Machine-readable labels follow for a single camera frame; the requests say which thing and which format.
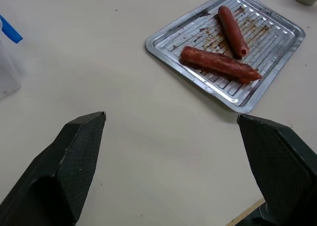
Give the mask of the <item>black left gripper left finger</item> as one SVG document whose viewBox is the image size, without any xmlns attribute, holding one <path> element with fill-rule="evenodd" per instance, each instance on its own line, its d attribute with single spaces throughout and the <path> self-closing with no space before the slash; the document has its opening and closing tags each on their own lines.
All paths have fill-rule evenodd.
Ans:
<svg viewBox="0 0 317 226">
<path fill-rule="evenodd" d="M 0 226 L 76 226 L 99 156 L 105 112 L 67 123 L 0 204 Z"/>
</svg>

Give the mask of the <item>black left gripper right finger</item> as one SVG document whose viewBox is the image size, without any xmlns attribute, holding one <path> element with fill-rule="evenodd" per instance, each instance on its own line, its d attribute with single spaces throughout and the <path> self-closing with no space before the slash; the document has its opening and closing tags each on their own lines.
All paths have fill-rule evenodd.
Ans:
<svg viewBox="0 0 317 226">
<path fill-rule="evenodd" d="M 238 226 L 317 226 L 317 154 L 286 125 L 247 114 L 237 123 L 265 200 Z"/>
</svg>

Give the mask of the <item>clear plastic container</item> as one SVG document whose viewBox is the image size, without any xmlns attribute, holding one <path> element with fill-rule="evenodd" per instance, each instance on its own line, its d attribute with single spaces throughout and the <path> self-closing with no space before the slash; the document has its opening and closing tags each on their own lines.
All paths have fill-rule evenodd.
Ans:
<svg viewBox="0 0 317 226">
<path fill-rule="evenodd" d="M 20 87 L 18 73 L 0 40 L 0 100 Z"/>
</svg>

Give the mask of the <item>rough grilled red sausage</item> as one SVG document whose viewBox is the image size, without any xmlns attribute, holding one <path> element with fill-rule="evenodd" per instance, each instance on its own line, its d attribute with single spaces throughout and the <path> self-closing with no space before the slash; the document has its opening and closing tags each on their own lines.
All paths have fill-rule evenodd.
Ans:
<svg viewBox="0 0 317 226">
<path fill-rule="evenodd" d="M 194 69 L 220 73 L 242 84 L 262 79 L 262 76 L 248 64 L 240 63 L 223 54 L 207 52 L 190 46 L 183 48 L 180 61 Z"/>
</svg>

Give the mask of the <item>ribbed metal baking tray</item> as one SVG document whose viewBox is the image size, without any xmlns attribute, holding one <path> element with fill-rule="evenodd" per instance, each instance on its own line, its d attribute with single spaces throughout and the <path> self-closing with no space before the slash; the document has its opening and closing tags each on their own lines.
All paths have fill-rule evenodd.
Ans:
<svg viewBox="0 0 317 226">
<path fill-rule="evenodd" d="M 250 49 L 241 62 L 257 70 L 261 80 L 240 84 L 218 73 L 203 72 L 180 62 L 179 56 L 185 46 L 235 56 L 217 17 L 222 5 L 233 13 Z M 249 113 L 305 36 L 300 26 L 259 0 L 210 0 L 149 36 L 145 47 L 154 57 L 233 111 Z"/>
</svg>

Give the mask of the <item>smooth red sausage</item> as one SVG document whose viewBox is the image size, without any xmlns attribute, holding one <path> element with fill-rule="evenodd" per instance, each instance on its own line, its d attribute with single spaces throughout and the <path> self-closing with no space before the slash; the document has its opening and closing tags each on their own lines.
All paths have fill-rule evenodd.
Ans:
<svg viewBox="0 0 317 226">
<path fill-rule="evenodd" d="M 249 47 L 230 9 L 224 5 L 220 6 L 218 17 L 235 54 L 239 57 L 245 57 L 249 52 Z"/>
</svg>

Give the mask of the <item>blue container lid clip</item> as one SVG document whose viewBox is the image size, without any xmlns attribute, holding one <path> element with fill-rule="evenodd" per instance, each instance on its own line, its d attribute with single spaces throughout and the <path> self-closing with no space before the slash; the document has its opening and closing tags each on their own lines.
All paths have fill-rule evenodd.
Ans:
<svg viewBox="0 0 317 226">
<path fill-rule="evenodd" d="M 14 43 L 18 44 L 23 40 L 22 36 L 11 26 L 6 19 L 0 15 L 0 29 L 1 31 Z"/>
</svg>

